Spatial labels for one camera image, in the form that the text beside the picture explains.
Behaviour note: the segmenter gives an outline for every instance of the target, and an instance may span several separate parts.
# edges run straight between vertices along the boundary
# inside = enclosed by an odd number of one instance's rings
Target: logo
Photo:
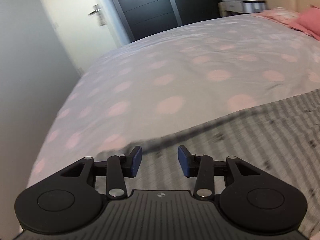
[[[161,193],[158,193],[157,196],[162,198],[162,197],[165,197],[165,194],[161,192]]]

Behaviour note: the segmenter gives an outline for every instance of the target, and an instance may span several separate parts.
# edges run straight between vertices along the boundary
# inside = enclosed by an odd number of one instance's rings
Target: cushion
[[[253,13],[251,15],[281,23],[285,26],[289,26],[293,20],[296,20],[299,17],[299,13],[280,7],[276,7],[272,10],[265,10],[261,13]]]
[[[311,6],[310,9],[301,13],[296,20],[290,22],[289,26],[320,41],[320,8]]]

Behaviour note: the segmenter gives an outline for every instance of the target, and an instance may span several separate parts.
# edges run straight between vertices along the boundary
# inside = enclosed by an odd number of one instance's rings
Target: door
[[[111,35],[108,21],[101,26],[97,0],[42,0],[61,43],[80,72],[106,52],[119,47]]]

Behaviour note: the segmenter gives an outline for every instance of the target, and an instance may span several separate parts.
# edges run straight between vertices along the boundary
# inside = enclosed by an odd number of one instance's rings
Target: wall
[[[14,201],[79,79],[40,0],[0,0],[0,238],[19,231]]]

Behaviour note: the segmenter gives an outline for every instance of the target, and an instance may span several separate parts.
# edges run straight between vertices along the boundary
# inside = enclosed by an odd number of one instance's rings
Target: dark wardrobe
[[[132,41],[219,18],[219,0],[113,0]]]

